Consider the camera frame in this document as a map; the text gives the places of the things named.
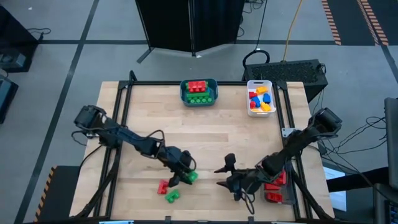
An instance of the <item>plastic container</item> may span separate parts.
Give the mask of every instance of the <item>plastic container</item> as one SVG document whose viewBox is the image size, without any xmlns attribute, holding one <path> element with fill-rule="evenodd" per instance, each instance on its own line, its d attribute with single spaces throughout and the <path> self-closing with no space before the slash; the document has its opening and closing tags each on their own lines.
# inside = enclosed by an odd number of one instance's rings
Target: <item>plastic container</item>
<svg viewBox="0 0 398 224">
<path fill-rule="evenodd" d="M 271 102 L 269 103 L 269 106 L 271 107 L 271 110 L 270 111 L 263 111 L 261 109 L 261 107 L 260 107 L 260 108 L 256 108 L 257 110 L 259 110 L 258 112 L 257 111 L 253 111 L 252 109 L 250 109 L 251 100 L 249 98 L 249 92 L 250 91 L 256 92 L 257 88 L 258 87 L 262 87 L 262 86 L 267 87 L 267 89 L 268 89 L 267 94 L 271 98 Z M 274 96 L 272 94 L 272 82 L 270 82 L 268 80 L 250 80 L 250 81 L 248 81 L 247 88 L 248 88 L 248 90 L 246 92 L 246 101 L 247 101 L 246 106 L 248 108 L 248 115 L 249 116 L 252 116 L 252 117 L 268 117 L 273 112 L 275 112 L 276 107 L 274 106 Z M 262 102 L 262 95 L 259 95 L 257 97 L 260 99 L 260 102 Z"/>
<path fill-rule="evenodd" d="M 206 82 L 208 82 L 208 91 L 210 92 L 211 102 L 209 102 L 209 103 L 190 103 L 188 101 L 187 93 L 189 93 L 189 91 L 187 90 L 186 84 L 188 82 L 194 82 L 194 81 L 206 81 Z M 218 97 L 217 81 L 212 79 L 212 78 L 202 78 L 202 79 L 197 79 L 197 80 L 184 80 L 180 84 L 180 96 L 181 96 L 181 100 L 183 101 L 185 106 L 189 106 L 189 107 L 211 106 L 214 103 L 216 103 L 216 100 L 217 100 L 217 97 Z"/>
</svg>

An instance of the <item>concrete floor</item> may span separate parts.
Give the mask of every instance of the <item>concrete floor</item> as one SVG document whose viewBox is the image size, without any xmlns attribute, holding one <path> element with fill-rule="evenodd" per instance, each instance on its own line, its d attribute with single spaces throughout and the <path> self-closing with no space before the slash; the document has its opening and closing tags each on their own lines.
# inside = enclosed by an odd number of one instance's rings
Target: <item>concrete floor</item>
<svg viewBox="0 0 398 224">
<path fill-rule="evenodd" d="M 46 40 L 79 40 L 94 0 L 0 0 L 26 28 L 49 27 Z M 261 34 L 263 40 L 285 40 L 299 0 L 269 0 Z M 256 40 L 262 10 L 243 14 L 240 39 Z M 144 40 L 145 36 L 132 0 L 99 0 L 88 32 L 90 40 Z M 307 0 L 298 15 L 292 40 L 333 40 L 322 4 Z M 40 45 L 27 73 L 10 74 L 20 88 L 0 126 L 0 220 L 12 223 L 25 194 L 33 168 L 42 148 L 62 86 L 77 45 Z M 260 45 L 271 55 L 271 62 L 282 60 L 283 45 Z M 254 45 L 223 45 L 206 52 L 202 58 L 155 49 L 141 64 L 136 60 L 146 45 L 84 45 L 65 104 L 55 129 L 39 181 L 25 216 L 31 222 L 50 168 L 54 165 L 78 166 L 84 147 L 70 138 L 76 128 L 73 119 L 83 105 L 95 104 L 101 82 L 127 79 L 134 70 L 139 80 L 182 80 L 211 77 L 240 80 L 241 61 Z M 398 60 L 398 47 L 389 47 Z M 385 97 L 398 96 L 398 84 L 380 47 L 344 47 L 337 45 L 291 45 L 287 60 L 318 58 L 327 65 L 329 85 L 323 106 L 343 119 L 343 128 L 334 144 L 365 124 L 368 116 L 384 116 Z M 261 63 L 261 56 L 248 63 Z M 369 129 L 341 148 L 350 151 L 375 146 L 383 130 Z M 343 161 L 336 156 L 337 162 Z M 387 165 L 386 145 L 367 152 L 344 156 L 359 170 Z"/>
</svg>

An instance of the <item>wooden table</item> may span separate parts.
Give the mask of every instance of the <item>wooden table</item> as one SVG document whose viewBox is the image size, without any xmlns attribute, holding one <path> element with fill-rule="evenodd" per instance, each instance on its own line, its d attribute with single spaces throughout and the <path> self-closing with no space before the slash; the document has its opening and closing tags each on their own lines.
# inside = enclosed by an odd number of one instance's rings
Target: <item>wooden table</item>
<svg viewBox="0 0 398 224">
<path fill-rule="evenodd" d="M 113 113 L 117 82 L 104 82 L 97 105 L 108 116 Z M 310 111 L 302 83 L 288 83 L 290 102 L 296 128 L 307 127 Z M 181 197 L 169 204 L 157 195 L 160 179 L 169 179 L 172 173 L 159 161 L 142 157 L 129 144 L 123 144 L 112 219 L 213 220 L 247 221 L 250 213 L 243 201 L 235 202 L 226 188 L 216 185 L 227 174 L 214 174 L 224 166 L 224 156 L 235 153 L 236 168 L 254 167 L 261 158 L 282 149 L 277 114 L 268 118 L 251 118 L 246 111 L 245 86 L 219 86 L 219 97 L 214 106 L 187 108 L 180 99 L 179 86 L 133 86 L 127 117 L 127 126 L 140 135 L 156 129 L 165 132 L 166 145 L 189 150 L 197 161 L 198 180 L 191 186 L 180 183 Z M 287 117 L 282 92 L 279 93 Z M 119 118 L 123 111 L 125 93 L 121 100 Z M 98 146 L 98 140 L 89 140 L 85 155 Z M 70 215 L 77 214 L 89 201 L 100 179 L 105 149 L 93 154 L 80 172 Z M 312 147 L 304 149 L 303 168 L 309 191 L 323 209 L 334 217 L 319 152 Z M 305 217 L 302 195 L 297 188 L 300 213 Z M 108 193 L 103 196 L 101 214 L 104 214 Z M 260 197 L 254 202 L 255 221 L 292 221 L 290 205 L 268 203 Z"/>
</svg>

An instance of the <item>red lego brick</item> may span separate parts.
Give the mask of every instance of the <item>red lego brick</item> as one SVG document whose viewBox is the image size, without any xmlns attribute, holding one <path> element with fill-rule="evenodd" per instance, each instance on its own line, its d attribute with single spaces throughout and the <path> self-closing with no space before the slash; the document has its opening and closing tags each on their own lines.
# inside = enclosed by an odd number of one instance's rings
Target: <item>red lego brick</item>
<svg viewBox="0 0 398 224">
<path fill-rule="evenodd" d="M 282 171 L 282 173 L 279 175 L 278 179 L 276 179 L 276 183 L 278 185 L 285 185 L 286 184 L 286 171 Z"/>
<path fill-rule="evenodd" d="M 169 186 L 169 182 L 166 180 L 160 180 L 159 188 L 157 189 L 158 194 L 167 194 L 167 187 Z"/>
<path fill-rule="evenodd" d="M 188 82 L 190 93 L 202 93 L 206 91 L 206 81 Z"/>
<path fill-rule="evenodd" d="M 255 96 L 257 96 L 257 93 L 255 93 L 255 92 L 249 92 L 249 98 L 250 98 L 250 99 L 253 98 L 253 97 L 255 97 Z"/>
<path fill-rule="evenodd" d="M 256 102 L 252 101 L 250 102 L 250 109 L 256 108 Z"/>
<path fill-rule="evenodd" d="M 279 190 L 280 187 L 274 185 L 274 184 L 265 184 L 264 188 L 266 190 Z"/>
<path fill-rule="evenodd" d="M 283 202 L 284 197 L 281 194 L 277 193 L 267 193 L 266 195 L 267 200 L 270 200 L 271 202 Z"/>
</svg>

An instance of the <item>yellow lego brick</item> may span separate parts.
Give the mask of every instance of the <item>yellow lego brick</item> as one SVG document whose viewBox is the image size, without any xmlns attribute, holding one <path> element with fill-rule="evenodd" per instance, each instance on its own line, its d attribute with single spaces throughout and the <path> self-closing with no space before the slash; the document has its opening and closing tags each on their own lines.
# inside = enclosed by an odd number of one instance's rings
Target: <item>yellow lego brick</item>
<svg viewBox="0 0 398 224">
<path fill-rule="evenodd" d="M 265 94 L 266 92 L 268 92 L 268 88 L 265 86 L 259 87 L 256 90 L 257 95 L 261 95 L 261 94 Z"/>
<path fill-rule="evenodd" d="M 271 107 L 270 107 L 268 104 L 266 104 L 265 102 L 262 102 L 262 103 L 261 103 L 261 109 L 262 109 L 263 111 L 265 111 L 265 112 L 271 111 Z"/>
</svg>

